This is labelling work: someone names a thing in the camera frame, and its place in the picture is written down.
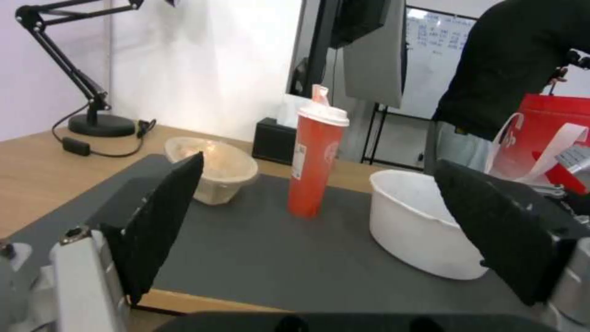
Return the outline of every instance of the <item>screw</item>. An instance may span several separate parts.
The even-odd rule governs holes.
[[[75,228],[68,230],[65,233],[64,237],[62,237],[60,240],[60,244],[62,246],[69,245],[71,243],[85,239],[90,236],[91,236],[91,233],[90,233],[90,229],[88,228],[88,226],[86,226],[86,225],[77,226]]]
[[[17,253],[14,251],[14,246],[12,243],[8,242],[6,239],[0,240],[0,256],[8,259],[14,258]]]

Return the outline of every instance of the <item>white plastic bowl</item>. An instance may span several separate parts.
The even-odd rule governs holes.
[[[389,253],[445,278],[471,280],[486,273],[433,177],[389,170],[371,175],[371,184],[371,234]]]
[[[195,199],[209,205],[229,202],[244,185],[258,174],[258,164],[244,151],[219,141],[192,137],[175,137],[166,141],[166,157],[178,162],[203,151],[205,166]]]

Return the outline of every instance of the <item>person's hand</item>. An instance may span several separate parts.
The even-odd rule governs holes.
[[[568,80],[565,78],[567,73],[568,73],[567,67],[557,68],[557,70],[555,70],[555,73],[553,74],[553,76],[551,76],[551,80],[549,81],[548,85],[554,85],[557,83],[567,82]]]

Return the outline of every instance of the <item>red cup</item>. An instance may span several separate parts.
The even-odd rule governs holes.
[[[312,218],[322,205],[324,192],[344,128],[346,111],[312,103],[299,110],[297,139],[289,186],[289,212]]]

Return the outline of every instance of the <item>black metal frame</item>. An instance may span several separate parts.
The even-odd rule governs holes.
[[[312,97],[312,86],[321,84],[326,54],[332,40],[332,29],[338,13],[340,1],[321,0],[317,12],[316,27],[313,31],[312,45],[307,61],[306,77],[303,82],[303,97]]]
[[[61,8],[89,4],[101,0],[69,0],[56,2],[54,4],[22,6],[17,9],[17,21],[35,38],[41,47],[51,56],[58,66],[65,72],[70,80],[80,89],[84,97],[88,99],[88,111],[86,121],[96,125],[99,110],[110,110],[111,106],[106,102],[107,92],[90,77],[80,71],[60,50],[53,40],[45,33],[45,29],[51,25],[78,21],[86,18],[93,18],[119,12],[137,10],[143,4],[143,0],[129,0],[129,5],[118,8],[104,9],[94,12],[77,12],[60,10]],[[55,19],[43,19],[42,15],[59,16]]]
[[[411,118],[411,119],[416,119],[416,120],[430,121],[428,119],[418,118],[415,116],[389,113],[387,111],[387,108],[388,107],[385,106],[384,109],[381,109],[380,103],[375,103],[375,105],[373,106],[373,114],[371,114],[371,121],[369,122],[369,129],[367,130],[367,136],[365,138],[365,147],[363,148],[363,154],[362,154],[362,157],[360,158],[360,163],[363,164],[365,161],[369,161],[369,165],[372,165],[373,163],[377,162],[378,164],[399,167],[399,168],[405,168],[407,170],[424,171],[424,169],[421,167],[400,164],[397,162],[392,162],[392,161],[381,160],[381,159],[375,158],[375,155],[377,153],[377,148],[379,146],[379,141],[381,140],[381,133],[383,132],[383,127],[385,125],[385,119],[387,118],[388,115],[396,115],[396,116],[403,116],[405,118]],[[371,133],[373,131],[373,125],[375,123],[375,116],[377,115],[377,113],[381,113],[381,122],[379,123],[379,129],[377,130],[377,137],[375,137],[375,142],[373,142],[373,149],[371,151],[371,156],[367,157],[366,153],[367,153],[367,149],[369,147],[369,140],[371,138]]]

